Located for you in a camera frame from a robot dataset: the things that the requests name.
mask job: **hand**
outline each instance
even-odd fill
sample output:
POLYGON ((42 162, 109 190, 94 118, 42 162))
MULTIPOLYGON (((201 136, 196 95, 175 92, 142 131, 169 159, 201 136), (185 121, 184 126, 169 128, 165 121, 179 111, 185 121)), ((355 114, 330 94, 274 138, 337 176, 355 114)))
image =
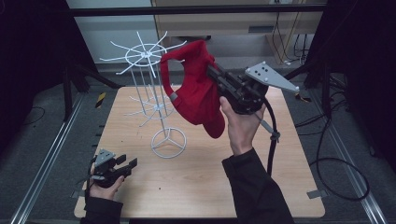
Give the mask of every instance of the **hand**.
POLYGON ((93 184, 90 188, 90 196, 94 198, 103 198, 103 199, 108 199, 113 201, 114 200, 114 195, 116 194, 117 190, 121 186, 124 176, 120 176, 116 182, 108 189, 104 189, 99 187, 96 184, 93 184))
POLYGON ((256 115, 239 115, 233 111, 227 98, 220 97, 221 110, 228 119, 228 136, 235 156, 242 155, 253 148, 253 138, 263 118, 265 105, 256 115))

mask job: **white wall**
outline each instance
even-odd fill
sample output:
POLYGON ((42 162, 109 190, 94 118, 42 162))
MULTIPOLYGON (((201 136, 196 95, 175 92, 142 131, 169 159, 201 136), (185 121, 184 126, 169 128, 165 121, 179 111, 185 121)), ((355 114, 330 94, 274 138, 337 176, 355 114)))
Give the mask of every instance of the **white wall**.
MULTIPOLYGON (((149 0, 67 0, 67 4, 70 8, 151 7, 149 0)), ((139 32, 145 44, 155 44, 158 41, 153 16, 75 17, 75 19, 95 63, 125 63, 123 60, 103 62, 99 59, 125 55, 125 49, 113 46, 110 41, 132 48, 140 45, 136 32, 139 32)))

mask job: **black jacket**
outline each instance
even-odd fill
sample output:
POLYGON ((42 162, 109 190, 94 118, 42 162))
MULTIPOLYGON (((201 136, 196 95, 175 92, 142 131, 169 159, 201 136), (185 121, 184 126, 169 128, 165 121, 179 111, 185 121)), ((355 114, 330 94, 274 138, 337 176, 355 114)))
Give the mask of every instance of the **black jacket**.
MULTIPOLYGON (((256 151, 222 161, 230 180, 236 215, 241 224, 294 223, 277 183, 269 176, 256 151)), ((88 198, 83 224, 120 223, 122 203, 88 198)))

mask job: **person's left hand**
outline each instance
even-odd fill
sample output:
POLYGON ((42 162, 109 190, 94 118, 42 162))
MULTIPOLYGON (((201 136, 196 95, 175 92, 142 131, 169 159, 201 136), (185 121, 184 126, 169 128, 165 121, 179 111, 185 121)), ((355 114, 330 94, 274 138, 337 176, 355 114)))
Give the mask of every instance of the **person's left hand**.
POLYGON ((90 188, 90 196, 94 198, 103 198, 103 199, 108 199, 113 201, 114 200, 114 195, 116 194, 117 190, 121 186, 124 176, 120 176, 116 182, 108 189, 104 189, 99 187, 96 184, 93 184, 90 188))

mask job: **red fabric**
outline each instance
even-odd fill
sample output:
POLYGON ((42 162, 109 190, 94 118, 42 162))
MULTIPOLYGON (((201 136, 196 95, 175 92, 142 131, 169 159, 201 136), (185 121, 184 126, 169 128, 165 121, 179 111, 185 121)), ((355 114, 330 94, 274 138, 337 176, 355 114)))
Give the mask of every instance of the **red fabric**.
POLYGON ((217 84, 207 76, 207 66, 215 66, 215 58, 207 52, 205 41, 191 42, 180 49, 173 50, 161 57, 161 76, 163 88, 171 98, 177 112, 194 125, 203 124, 212 138, 219 138, 224 132, 224 117, 219 111, 217 84), (168 60, 184 60, 184 79, 181 87, 174 91, 170 86, 168 60))

